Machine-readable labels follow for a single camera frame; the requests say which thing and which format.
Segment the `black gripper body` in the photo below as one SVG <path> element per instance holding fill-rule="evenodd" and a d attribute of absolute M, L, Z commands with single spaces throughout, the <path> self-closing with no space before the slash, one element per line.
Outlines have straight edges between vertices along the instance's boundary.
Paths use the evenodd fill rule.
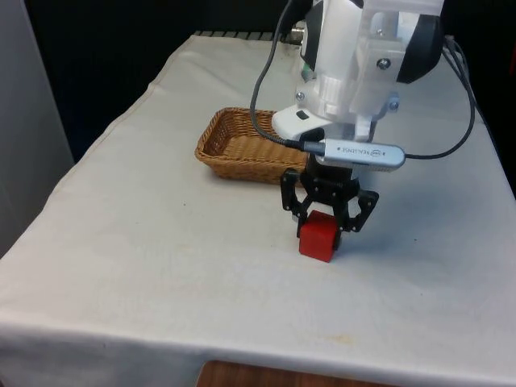
<path fill-rule="evenodd" d="M 359 180 L 352 177 L 351 169 L 320 164 L 314 155 L 309 155 L 305 171 L 314 183 L 321 186 L 343 189 L 354 194 L 360 190 Z"/>

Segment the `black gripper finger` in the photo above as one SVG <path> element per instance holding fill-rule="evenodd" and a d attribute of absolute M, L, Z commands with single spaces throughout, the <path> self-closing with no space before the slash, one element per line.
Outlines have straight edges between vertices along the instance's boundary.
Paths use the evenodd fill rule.
<path fill-rule="evenodd" d="M 322 196 L 322 204 L 332 209 L 336 221 L 334 251 L 339 249 L 343 233 L 361 231 L 379 197 L 377 192 L 363 189 L 337 189 Z"/>
<path fill-rule="evenodd" d="M 280 178 L 281 202 L 284 210 L 292 213 L 297 221 L 297 237 L 301 237 L 302 226 L 308 219 L 308 209 L 314 202 L 310 191 L 306 188 L 305 183 L 308 180 L 308 174 L 305 170 L 302 172 L 296 169 L 286 169 Z M 300 183 L 306 192 L 305 199 L 300 202 L 296 194 L 296 185 Z"/>

